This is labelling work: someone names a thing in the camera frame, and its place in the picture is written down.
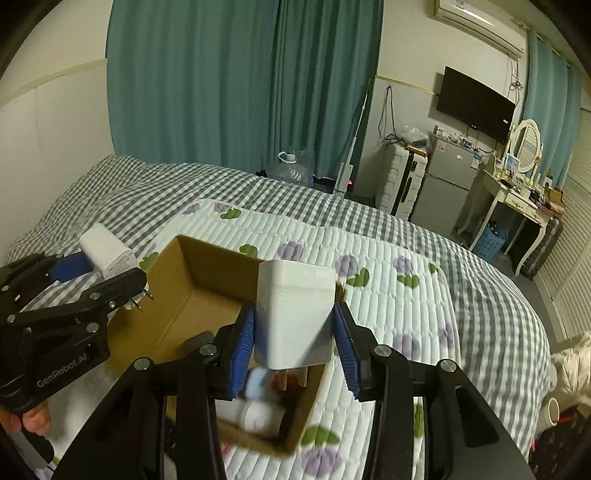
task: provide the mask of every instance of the power cord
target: power cord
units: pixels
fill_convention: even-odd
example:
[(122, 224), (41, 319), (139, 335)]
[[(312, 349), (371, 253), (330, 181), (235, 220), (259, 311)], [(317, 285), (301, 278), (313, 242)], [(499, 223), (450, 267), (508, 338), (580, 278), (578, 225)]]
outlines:
[(516, 105), (519, 105), (521, 101), (521, 91), (525, 88), (524, 85), (519, 81), (519, 60), (516, 60), (517, 64), (517, 75), (515, 75), (515, 69), (513, 68), (513, 59), (509, 58), (511, 61), (511, 83), (509, 84), (509, 93), (507, 93), (507, 98), (509, 98), (509, 94), (511, 92), (516, 92)]
[[(474, 150), (478, 149), (478, 141), (480, 140), (480, 130), (477, 130), (477, 132), (478, 133), (476, 134), (476, 145), (474, 146)], [(497, 142), (495, 140), (495, 148), (493, 148), (490, 152), (487, 152), (486, 150), (482, 150), (482, 149), (478, 150), (478, 151), (482, 152), (482, 153), (486, 153), (487, 155), (490, 155), (491, 153), (493, 153), (496, 150), (498, 144), (499, 144), (499, 142)]]
[[(392, 122), (392, 131), (393, 133), (386, 134), (386, 130), (388, 129), (388, 101), (390, 102), (390, 119)], [(386, 92), (384, 93), (384, 103), (382, 104), (382, 113), (379, 117), (378, 123), (378, 135), (379, 139), (382, 142), (382, 146), (386, 148), (388, 145), (395, 144), (400, 140), (400, 137), (396, 134), (396, 127), (394, 126), (394, 106), (392, 104), (392, 86), (388, 85), (386, 87)]]

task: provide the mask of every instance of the plastic bag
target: plastic bag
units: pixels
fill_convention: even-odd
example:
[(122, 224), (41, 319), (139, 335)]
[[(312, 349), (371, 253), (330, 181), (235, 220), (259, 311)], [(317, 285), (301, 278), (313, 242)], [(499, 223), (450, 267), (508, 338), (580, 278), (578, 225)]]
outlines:
[(431, 146), (429, 136), (421, 132), (421, 130), (417, 127), (409, 127), (408, 125), (404, 125), (400, 136), (406, 143), (412, 145), (413, 147), (429, 148)]

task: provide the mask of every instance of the cardboard box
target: cardboard box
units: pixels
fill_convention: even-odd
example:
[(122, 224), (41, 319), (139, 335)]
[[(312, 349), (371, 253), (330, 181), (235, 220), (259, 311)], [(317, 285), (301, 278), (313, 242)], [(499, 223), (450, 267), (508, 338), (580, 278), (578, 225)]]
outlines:
[(560, 216), (562, 216), (566, 209), (566, 205), (562, 200), (562, 191), (546, 188), (544, 189), (544, 193), (546, 195), (546, 198), (550, 202), (550, 206), (552, 207), (552, 209), (558, 212)]
[[(138, 309), (119, 309), (109, 324), (108, 367), (121, 375), (137, 358), (155, 363), (181, 358), (183, 342), (209, 330), (216, 333), (234, 323), (242, 304), (256, 301), (257, 258), (180, 235), (164, 249), (148, 271), (150, 293)], [(307, 386), (298, 398), (293, 420), (282, 439), (264, 440), (218, 421), (221, 442), (274, 456), (296, 451), (314, 406), (324, 365), (308, 368)], [(169, 398), (167, 415), (176, 416)]]

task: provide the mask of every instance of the vanity table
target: vanity table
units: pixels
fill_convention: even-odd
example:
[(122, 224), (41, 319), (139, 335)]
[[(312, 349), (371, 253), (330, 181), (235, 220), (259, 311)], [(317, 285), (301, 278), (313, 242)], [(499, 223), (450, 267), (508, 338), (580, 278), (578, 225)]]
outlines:
[[(511, 249), (511, 247), (513, 247), (515, 240), (517, 239), (517, 237), (521, 233), (521, 231), (528, 219), (531, 220), (532, 222), (537, 223), (540, 226), (540, 233), (538, 234), (534, 243), (531, 245), (529, 250), (525, 253), (523, 258), (521, 259), (521, 261), (517, 265), (517, 270), (515, 272), (515, 275), (518, 276), (519, 272), (521, 271), (521, 267), (523, 266), (523, 264), (525, 263), (527, 258), (533, 253), (533, 251), (536, 249), (536, 247), (538, 247), (540, 242), (543, 240), (544, 235), (546, 233), (546, 227), (548, 227), (548, 223), (549, 223), (551, 217), (550, 217), (550, 215), (548, 215), (547, 213), (545, 213), (541, 209), (539, 209), (537, 207), (537, 205), (534, 202), (532, 202), (530, 199), (527, 199), (527, 198), (521, 196), (519, 193), (515, 192), (514, 190), (510, 190), (505, 185), (503, 185), (499, 180), (497, 180), (490, 172), (488, 172), (486, 170), (482, 170), (482, 174), (481, 174), (479, 183), (480, 183), (480, 185), (475, 185), (475, 187), (486, 190), (490, 195), (492, 195), (493, 201), (492, 201), (490, 208), (488, 209), (488, 211), (486, 213), (486, 216), (484, 218), (484, 221), (482, 222), (482, 225), (480, 226), (480, 229), (476, 233), (476, 236), (474, 237), (474, 240), (472, 241), (472, 244), (470, 245), (470, 248), (468, 249), (470, 252), (474, 249), (474, 247), (478, 243), (480, 236), (483, 234), (484, 229), (486, 228), (489, 220), (491, 219), (492, 213), (494, 212), (496, 206), (499, 203), (504, 203), (505, 205), (509, 206), (511, 209), (513, 209), (514, 211), (518, 212), (519, 214), (521, 214), (523, 216), (523, 220), (522, 220), (521, 224), (519, 225), (519, 229), (517, 230), (513, 239), (509, 243), (509, 246), (505, 250), (505, 253), (508, 253), (509, 250)], [(470, 206), (470, 211), (468, 213), (466, 221), (464, 222), (464, 225), (457, 231), (458, 234), (462, 234), (466, 230), (468, 225), (470, 225), (470, 222), (472, 221), (472, 219), (476, 213), (476, 205), (477, 205), (477, 202), (472, 202), (472, 205)]]

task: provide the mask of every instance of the white mug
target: white mug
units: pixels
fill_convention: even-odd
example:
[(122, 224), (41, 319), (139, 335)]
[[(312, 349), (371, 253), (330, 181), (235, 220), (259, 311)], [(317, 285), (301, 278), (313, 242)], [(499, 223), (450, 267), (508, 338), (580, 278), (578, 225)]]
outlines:
[(540, 410), (540, 417), (538, 418), (538, 425), (535, 428), (535, 434), (538, 435), (544, 430), (556, 427), (558, 419), (560, 418), (560, 407), (558, 401), (554, 397), (542, 405)]

